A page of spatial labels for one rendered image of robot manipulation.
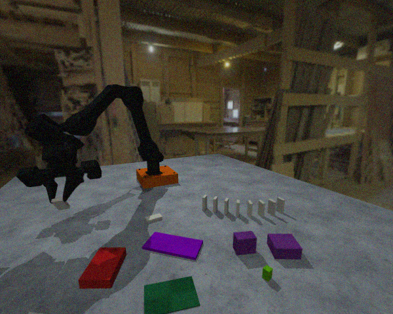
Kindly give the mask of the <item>green flat rectangular tile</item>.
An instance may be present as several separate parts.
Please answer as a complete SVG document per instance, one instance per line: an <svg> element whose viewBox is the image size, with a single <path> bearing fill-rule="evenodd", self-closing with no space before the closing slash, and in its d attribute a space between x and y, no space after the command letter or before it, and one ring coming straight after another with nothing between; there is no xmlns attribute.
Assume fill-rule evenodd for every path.
<svg viewBox="0 0 393 314"><path fill-rule="evenodd" d="M168 314L200 306L192 276L144 285L144 314Z"/></svg>

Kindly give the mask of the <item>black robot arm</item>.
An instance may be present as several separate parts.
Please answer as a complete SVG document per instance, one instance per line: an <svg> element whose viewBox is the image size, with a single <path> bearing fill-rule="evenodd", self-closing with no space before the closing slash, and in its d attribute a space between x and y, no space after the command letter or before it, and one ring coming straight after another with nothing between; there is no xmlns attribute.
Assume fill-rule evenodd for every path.
<svg viewBox="0 0 393 314"><path fill-rule="evenodd" d="M159 162L163 161L164 156L160 153L157 144L151 139L142 110L143 94L137 86L107 85L85 109L73 114L64 123L57 124L47 115L40 114L28 123L24 133L45 145L55 144L43 147L42 160L48 162L49 168L52 164L66 162L73 166L77 149L84 146L84 143L73 135L90 134L96 125L97 118L116 98L122 99L132 115L140 139L137 149L143 161L147 161L145 173L148 176L162 174ZM69 134L64 133L65 131Z"/></svg>

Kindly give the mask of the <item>small green block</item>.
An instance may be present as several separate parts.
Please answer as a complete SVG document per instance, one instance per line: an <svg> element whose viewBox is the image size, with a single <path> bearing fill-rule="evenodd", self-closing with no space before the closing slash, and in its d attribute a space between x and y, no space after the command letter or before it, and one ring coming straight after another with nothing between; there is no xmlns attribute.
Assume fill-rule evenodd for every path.
<svg viewBox="0 0 393 314"><path fill-rule="evenodd" d="M264 278L266 281L269 281L272 278L272 268L270 266L266 265L263 268L262 278Z"/></svg>

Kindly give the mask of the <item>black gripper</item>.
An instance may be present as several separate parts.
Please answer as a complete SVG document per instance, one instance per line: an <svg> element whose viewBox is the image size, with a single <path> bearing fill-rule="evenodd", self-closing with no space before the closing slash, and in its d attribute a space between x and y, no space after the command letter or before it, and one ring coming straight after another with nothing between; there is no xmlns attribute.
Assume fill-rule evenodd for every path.
<svg viewBox="0 0 393 314"><path fill-rule="evenodd" d="M55 199L58 184L54 180L59 177L66 177L66 183L63 193L63 201L67 201L71 193L81 183L84 183L84 174L88 179L100 179L102 170L96 160L81 162L82 167L75 167L78 162L74 157L74 165L66 163L52 164L50 169L38 169L36 167L25 167L17 171L16 177L20 179L27 187L41 186L46 187L48 198L51 203Z"/></svg>

